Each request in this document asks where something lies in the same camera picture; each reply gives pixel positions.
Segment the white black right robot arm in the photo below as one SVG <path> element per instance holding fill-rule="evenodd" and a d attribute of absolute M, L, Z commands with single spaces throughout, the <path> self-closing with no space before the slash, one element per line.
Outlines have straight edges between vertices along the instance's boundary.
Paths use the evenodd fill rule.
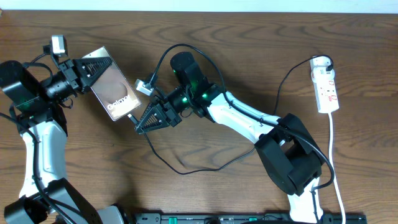
<path fill-rule="evenodd" d="M 240 102 L 210 83 L 190 52 L 174 55 L 170 66 L 178 87 L 165 97 L 153 97 L 136 121 L 136 132 L 174 127 L 188 108 L 229 127 L 254 144 L 268 176 L 288 195 L 291 220 L 318 223 L 323 210 L 317 187 L 325 158 L 301 120 L 292 114 L 283 118 L 265 114 Z"/>

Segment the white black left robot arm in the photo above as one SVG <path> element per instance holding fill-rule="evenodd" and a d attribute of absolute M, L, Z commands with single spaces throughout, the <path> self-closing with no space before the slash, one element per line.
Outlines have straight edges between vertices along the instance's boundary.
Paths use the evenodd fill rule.
<path fill-rule="evenodd" d="M 5 118 L 16 124 L 27 156 L 19 199 L 5 207 L 4 218 L 7 223 L 42 223 L 56 212 L 56 223 L 128 223 L 128 215 L 116 204 L 95 209 L 69 183 L 65 162 L 68 133 L 64 102 L 88 93 L 116 64 L 106 49 L 63 62 L 53 47 L 44 49 L 58 72 L 41 82 L 28 69 L 47 68 L 44 63 L 1 63 L 1 89 L 12 100 Z"/>

